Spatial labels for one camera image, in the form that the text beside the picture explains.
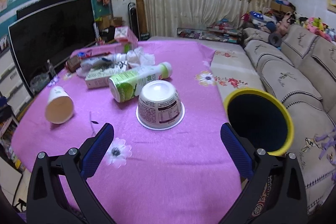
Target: yogurt cup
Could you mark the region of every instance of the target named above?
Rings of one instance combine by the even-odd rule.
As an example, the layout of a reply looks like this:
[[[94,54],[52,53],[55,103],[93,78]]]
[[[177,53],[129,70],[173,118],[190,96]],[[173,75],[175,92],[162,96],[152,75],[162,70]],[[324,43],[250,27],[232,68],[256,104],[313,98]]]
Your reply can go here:
[[[178,125],[185,114],[176,88],[167,81],[146,84],[139,95],[136,117],[152,130],[166,130]]]
[[[60,86],[51,89],[45,118],[52,123],[61,124],[69,120],[74,112],[74,103],[70,96]]]

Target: beige sofa cushion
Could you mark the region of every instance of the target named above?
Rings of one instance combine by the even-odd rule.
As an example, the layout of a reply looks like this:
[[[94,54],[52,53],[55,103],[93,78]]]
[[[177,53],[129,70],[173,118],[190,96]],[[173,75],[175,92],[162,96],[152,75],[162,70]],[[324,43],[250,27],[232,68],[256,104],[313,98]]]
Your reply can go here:
[[[336,81],[336,46],[324,38],[319,38],[311,57],[317,61]]]
[[[329,133],[335,127],[328,115],[315,107],[297,102],[287,107],[292,117],[295,135],[288,152],[294,152],[299,161],[307,194],[308,211],[322,204],[329,195],[334,182],[331,180],[335,167],[330,164],[327,154],[320,160],[322,151],[320,141],[315,142],[316,135]]]
[[[318,38],[319,36],[309,32],[300,25],[292,25],[287,35],[283,38],[281,51],[297,68]]]
[[[244,50],[257,72],[260,72],[264,63],[270,59],[284,61],[293,66],[292,62],[282,52],[280,52],[280,50],[263,41],[251,40],[248,42]]]
[[[281,103],[294,94],[311,96],[321,101],[322,96],[310,81],[288,63],[268,60],[260,71],[267,92],[274,95]]]
[[[336,121],[336,104],[328,111],[328,115],[334,122]]]
[[[301,93],[291,95],[289,98],[286,99],[285,102],[283,102],[283,105],[287,107],[295,102],[305,102],[319,110],[324,111],[321,101],[319,101],[318,99],[312,96],[307,96],[306,94],[301,94]]]
[[[243,30],[244,35],[244,44],[246,45],[250,40],[260,40],[264,42],[268,42],[269,33],[254,29],[254,28],[246,28]]]
[[[336,104],[336,82],[331,75],[310,55],[304,58],[298,70],[309,79],[321,94],[325,111],[331,110]]]

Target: red flower pattern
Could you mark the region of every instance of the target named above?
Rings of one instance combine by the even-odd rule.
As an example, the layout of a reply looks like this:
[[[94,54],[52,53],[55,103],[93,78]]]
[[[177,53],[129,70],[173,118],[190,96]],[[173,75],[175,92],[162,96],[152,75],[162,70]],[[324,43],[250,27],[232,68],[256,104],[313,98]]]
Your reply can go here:
[[[228,51],[228,52],[215,51],[215,55],[221,55],[225,57],[237,57],[236,53],[233,51]]]
[[[226,77],[222,78],[222,77],[219,77],[219,76],[215,76],[214,78],[215,78],[215,81],[218,84],[220,84],[221,86],[227,86],[228,83],[230,83],[235,89],[242,88],[243,85],[248,84],[248,83],[245,83],[241,80],[237,80],[237,79],[234,79],[234,78],[227,79]]]

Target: pink tablecloth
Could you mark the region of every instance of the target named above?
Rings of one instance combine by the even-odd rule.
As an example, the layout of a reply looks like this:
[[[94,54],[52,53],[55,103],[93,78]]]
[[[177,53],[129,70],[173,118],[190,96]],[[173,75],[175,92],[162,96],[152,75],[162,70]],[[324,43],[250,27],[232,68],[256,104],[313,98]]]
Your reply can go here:
[[[44,109],[50,88],[45,88],[24,115],[12,140],[14,152],[32,170],[40,151],[62,155],[92,137],[109,122],[115,138],[131,146],[126,165],[107,164],[107,155],[88,184],[106,211],[118,224],[215,224],[226,214],[241,192],[239,173],[220,138],[227,122],[224,108],[211,78],[196,77],[210,71],[214,51],[197,42],[141,43],[153,53],[156,63],[168,61],[171,82],[185,105],[185,117],[175,128],[152,131],[135,116],[137,98],[117,103],[109,88],[88,90],[77,76],[59,86],[73,99],[75,114],[66,123],[46,121]],[[93,47],[92,53],[114,51],[113,45]],[[63,179],[70,204],[76,202]]]

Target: black tv screen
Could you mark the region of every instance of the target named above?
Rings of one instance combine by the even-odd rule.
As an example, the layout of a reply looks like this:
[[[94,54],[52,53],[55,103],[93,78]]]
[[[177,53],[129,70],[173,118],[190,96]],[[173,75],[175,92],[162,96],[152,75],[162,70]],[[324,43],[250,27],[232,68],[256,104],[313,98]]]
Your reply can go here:
[[[59,3],[59,2],[63,2],[63,1],[66,1],[66,0],[39,0],[27,7],[24,7],[20,10],[17,10],[16,11],[16,18],[19,20],[37,10],[40,10],[40,9],[43,9],[47,6],[50,6],[50,5],[53,5],[53,4],[56,4],[56,3]]]
[[[48,59],[58,66],[74,50],[94,42],[93,23],[91,0],[68,0],[10,25],[12,53],[27,84],[30,85],[34,76],[47,71]]]

